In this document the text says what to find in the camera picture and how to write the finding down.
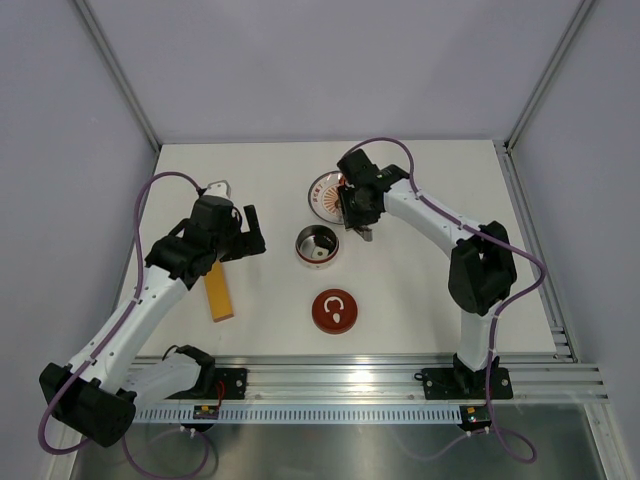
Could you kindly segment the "metal food tongs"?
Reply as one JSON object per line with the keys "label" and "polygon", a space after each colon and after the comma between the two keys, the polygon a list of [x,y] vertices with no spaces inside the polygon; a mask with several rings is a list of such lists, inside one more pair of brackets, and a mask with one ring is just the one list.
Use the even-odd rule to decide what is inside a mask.
{"label": "metal food tongs", "polygon": [[359,226],[353,229],[365,242],[373,241],[373,231],[369,226]]}

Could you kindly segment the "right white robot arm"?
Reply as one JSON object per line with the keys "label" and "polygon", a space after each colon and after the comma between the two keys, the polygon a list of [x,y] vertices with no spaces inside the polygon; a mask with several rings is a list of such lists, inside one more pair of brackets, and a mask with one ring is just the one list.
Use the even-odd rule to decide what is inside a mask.
{"label": "right white robot arm", "polygon": [[404,221],[432,241],[449,259],[447,289],[461,309],[461,337],[453,367],[445,376],[460,398],[486,393],[498,360],[490,354],[491,322],[517,279],[512,252],[486,236],[509,242],[504,226],[466,223],[435,200],[415,192],[410,174],[391,164],[381,169],[357,149],[337,163],[343,183],[336,205],[347,230],[364,240],[384,213]]}

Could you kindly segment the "white tofu cube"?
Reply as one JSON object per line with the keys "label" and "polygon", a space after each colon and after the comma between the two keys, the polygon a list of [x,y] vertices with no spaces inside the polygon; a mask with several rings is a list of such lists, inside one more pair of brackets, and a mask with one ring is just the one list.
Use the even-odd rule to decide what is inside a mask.
{"label": "white tofu cube", "polygon": [[333,250],[329,251],[316,245],[315,237],[312,240],[312,248],[309,257],[314,261],[324,261]]}

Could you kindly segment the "black seaweed piece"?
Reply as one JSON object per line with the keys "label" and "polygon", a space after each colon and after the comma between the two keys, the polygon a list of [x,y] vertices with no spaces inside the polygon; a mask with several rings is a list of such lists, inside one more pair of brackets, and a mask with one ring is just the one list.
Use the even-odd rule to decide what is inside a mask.
{"label": "black seaweed piece", "polygon": [[334,250],[335,249],[335,241],[332,238],[317,235],[315,237],[316,245],[320,248],[324,248],[326,250]]}

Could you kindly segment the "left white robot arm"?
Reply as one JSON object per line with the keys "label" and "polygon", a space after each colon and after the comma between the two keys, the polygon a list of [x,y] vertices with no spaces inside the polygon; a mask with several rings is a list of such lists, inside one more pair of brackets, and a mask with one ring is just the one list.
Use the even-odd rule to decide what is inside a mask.
{"label": "left white robot arm", "polygon": [[224,196],[201,195],[189,217],[156,241],[141,265],[133,296],[65,365],[39,376],[55,418],[102,447],[117,443],[136,413],[164,399],[212,398],[221,391],[216,360],[190,345],[141,372],[129,368],[169,311],[215,262],[265,253],[256,209],[237,209]]}

